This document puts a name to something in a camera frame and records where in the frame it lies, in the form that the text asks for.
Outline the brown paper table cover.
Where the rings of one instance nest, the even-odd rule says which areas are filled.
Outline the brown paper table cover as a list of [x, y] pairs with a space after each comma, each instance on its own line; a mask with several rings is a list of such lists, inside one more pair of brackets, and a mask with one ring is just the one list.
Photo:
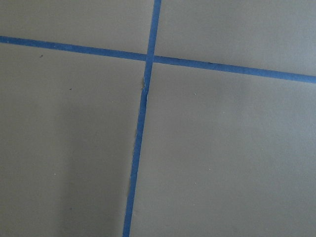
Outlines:
[[3, 237], [313, 237], [313, 0], [3, 0]]

